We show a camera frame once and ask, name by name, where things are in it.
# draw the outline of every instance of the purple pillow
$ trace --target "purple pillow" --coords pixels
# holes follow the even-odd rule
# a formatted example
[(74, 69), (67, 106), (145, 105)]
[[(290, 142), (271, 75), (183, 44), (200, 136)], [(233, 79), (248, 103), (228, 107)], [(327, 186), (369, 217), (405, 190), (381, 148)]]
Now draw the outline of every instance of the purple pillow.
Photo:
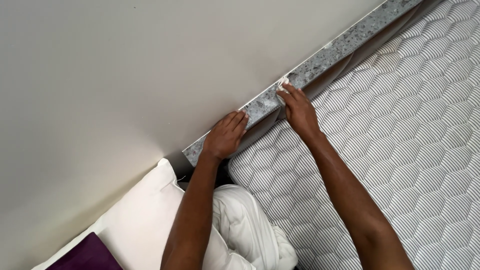
[(90, 233), (47, 270), (122, 270), (108, 248)]

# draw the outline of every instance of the wall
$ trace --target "wall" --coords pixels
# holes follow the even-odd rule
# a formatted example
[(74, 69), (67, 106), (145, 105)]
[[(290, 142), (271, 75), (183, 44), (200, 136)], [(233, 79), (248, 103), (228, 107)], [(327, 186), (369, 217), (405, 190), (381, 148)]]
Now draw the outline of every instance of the wall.
[(0, 269), (29, 269), (382, 0), (4, 0)]

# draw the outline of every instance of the person's right hand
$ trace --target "person's right hand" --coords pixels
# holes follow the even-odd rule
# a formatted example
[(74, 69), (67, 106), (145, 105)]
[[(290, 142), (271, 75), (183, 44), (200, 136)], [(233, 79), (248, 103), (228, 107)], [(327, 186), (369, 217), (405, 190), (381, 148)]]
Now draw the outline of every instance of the person's right hand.
[(290, 93), (277, 91), (277, 94), (285, 100), (288, 123), (304, 142), (315, 140), (318, 135), (323, 133), (318, 126), (317, 115), (312, 103), (300, 88), (296, 89), (291, 84), (282, 86)]

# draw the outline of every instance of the mattress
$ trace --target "mattress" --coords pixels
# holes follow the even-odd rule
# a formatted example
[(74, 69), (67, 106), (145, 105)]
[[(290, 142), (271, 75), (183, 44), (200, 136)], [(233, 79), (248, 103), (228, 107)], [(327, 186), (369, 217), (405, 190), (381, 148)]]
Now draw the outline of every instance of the mattress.
[[(480, 269), (480, 1), (445, 0), (312, 102), (416, 269)], [(281, 120), (232, 158), (298, 267), (361, 269), (308, 149)]]

